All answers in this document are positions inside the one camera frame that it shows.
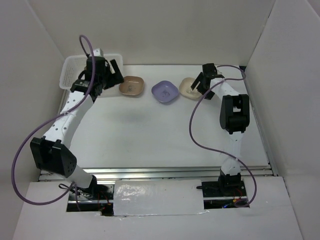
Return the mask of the cream plate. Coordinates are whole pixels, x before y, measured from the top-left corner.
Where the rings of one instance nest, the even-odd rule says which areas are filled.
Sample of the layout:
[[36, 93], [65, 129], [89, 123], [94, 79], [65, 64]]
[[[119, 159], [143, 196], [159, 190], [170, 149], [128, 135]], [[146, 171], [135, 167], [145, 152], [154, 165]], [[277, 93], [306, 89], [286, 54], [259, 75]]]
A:
[[196, 88], [195, 89], [191, 88], [194, 81], [195, 81], [194, 78], [186, 77], [181, 81], [178, 89], [182, 96], [188, 99], [197, 100], [202, 96], [202, 94], [198, 92]]

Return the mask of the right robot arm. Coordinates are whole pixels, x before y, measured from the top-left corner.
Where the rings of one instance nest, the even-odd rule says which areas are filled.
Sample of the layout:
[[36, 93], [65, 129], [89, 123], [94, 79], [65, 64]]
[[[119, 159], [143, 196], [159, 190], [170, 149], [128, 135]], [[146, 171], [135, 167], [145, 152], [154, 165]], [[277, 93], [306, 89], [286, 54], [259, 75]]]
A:
[[202, 71], [191, 85], [191, 89], [199, 92], [200, 100], [211, 100], [217, 96], [221, 100], [219, 114], [220, 127], [229, 136], [226, 150], [217, 150], [226, 158], [220, 168], [218, 187], [215, 189], [223, 196], [229, 196], [241, 185], [241, 141], [250, 124], [250, 99], [227, 83], [227, 79], [218, 73], [214, 63], [202, 65]]

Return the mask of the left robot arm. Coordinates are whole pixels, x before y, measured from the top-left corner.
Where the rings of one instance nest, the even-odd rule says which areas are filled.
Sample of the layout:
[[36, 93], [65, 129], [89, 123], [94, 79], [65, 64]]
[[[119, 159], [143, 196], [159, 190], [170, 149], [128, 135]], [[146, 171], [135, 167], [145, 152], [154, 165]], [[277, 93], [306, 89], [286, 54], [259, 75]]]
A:
[[71, 142], [81, 120], [102, 92], [123, 82], [116, 60], [107, 60], [102, 49], [94, 49], [70, 88], [62, 116], [41, 138], [34, 137], [30, 142], [36, 167], [75, 183], [88, 200], [96, 198], [107, 187], [98, 184], [94, 175], [78, 166], [76, 156], [70, 151]]

